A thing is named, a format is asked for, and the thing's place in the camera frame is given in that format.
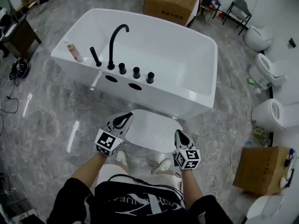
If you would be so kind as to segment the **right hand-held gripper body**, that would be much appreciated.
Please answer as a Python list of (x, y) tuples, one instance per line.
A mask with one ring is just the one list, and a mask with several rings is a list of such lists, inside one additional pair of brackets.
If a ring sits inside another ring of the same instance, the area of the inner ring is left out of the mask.
[(174, 166), (181, 170), (195, 169), (201, 161), (200, 150), (196, 149), (195, 146), (176, 149), (173, 160)]

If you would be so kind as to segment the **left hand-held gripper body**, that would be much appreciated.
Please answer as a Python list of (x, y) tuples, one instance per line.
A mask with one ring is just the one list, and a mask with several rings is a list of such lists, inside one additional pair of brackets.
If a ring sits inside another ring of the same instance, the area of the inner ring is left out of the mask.
[(121, 148), (126, 140), (125, 135), (127, 131), (127, 128), (110, 129), (108, 126), (103, 127), (98, 131), (94, 142), (96, 150), (107, 157), (111, 157)]

